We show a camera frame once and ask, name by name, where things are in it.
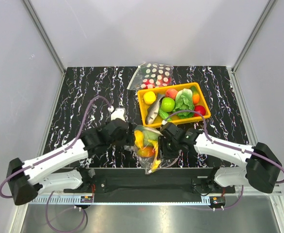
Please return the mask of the clear zip top bag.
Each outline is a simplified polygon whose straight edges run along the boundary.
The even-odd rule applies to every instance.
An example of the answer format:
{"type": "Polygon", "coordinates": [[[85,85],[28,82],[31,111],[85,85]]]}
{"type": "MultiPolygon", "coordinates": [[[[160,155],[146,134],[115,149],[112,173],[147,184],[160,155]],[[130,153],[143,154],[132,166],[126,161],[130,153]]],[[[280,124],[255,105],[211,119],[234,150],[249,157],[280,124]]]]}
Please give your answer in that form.
{"type": "Polygon", "coordinates": [[[180,150],[170,151],[165,137],[158,130],[138,125],[133,134],[133,145],[124,148],[133,152],[146,175],[172,167],[179,159],[180,150]]]}

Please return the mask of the green fake apple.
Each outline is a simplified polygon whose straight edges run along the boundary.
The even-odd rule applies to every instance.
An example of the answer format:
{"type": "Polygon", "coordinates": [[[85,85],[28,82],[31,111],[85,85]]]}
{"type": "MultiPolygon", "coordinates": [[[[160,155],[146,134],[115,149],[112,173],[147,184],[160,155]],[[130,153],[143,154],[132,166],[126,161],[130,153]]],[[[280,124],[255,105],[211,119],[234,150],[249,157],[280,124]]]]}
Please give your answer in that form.
{"type": "Polygon", "coordinates": [[[172,112],[175,107],[175,101],[171,98],[163,98],[161,102],[161,109],[164,112],[172,112]]]}

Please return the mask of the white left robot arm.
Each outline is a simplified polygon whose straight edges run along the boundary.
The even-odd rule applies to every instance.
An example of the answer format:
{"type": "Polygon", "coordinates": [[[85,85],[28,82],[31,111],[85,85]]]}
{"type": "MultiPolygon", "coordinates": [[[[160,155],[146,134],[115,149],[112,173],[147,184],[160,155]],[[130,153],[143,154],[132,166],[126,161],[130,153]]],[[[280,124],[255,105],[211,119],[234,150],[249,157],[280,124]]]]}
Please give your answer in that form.
{"type": "Polygon", "coordinates": [[[132,146],[134,141],[132,123],[117,118],[40,157],[27,161],[11,160],[7,178],[14,204],[23,205],[38,195],[53,191],[87,192],[92,178],[86,169],[75,168],[67,172],[59,172],[59,169],[93,155],[102,155],[112,145],[132,146]]]}

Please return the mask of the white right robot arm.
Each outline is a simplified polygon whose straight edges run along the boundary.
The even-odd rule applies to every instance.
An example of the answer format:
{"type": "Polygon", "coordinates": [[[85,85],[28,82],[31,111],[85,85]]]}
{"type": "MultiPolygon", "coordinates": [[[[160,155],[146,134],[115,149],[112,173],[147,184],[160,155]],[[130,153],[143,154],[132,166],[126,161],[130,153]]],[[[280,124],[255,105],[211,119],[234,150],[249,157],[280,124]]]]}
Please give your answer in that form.
{"type": "Polygon", "coordinates": [[[165,157],[183,151],[189,155],[206,154],[235,164],[234,167],[212,170],[207,180],[211,192],[219,192],[231,185],[250,185],[263,193],[273,192],[282,164],[266,144],[232,143],[194,128],[185,131],[171,122],[163,125],[160,133],[163,138],[159,141],[159,148],[165,157]]]}

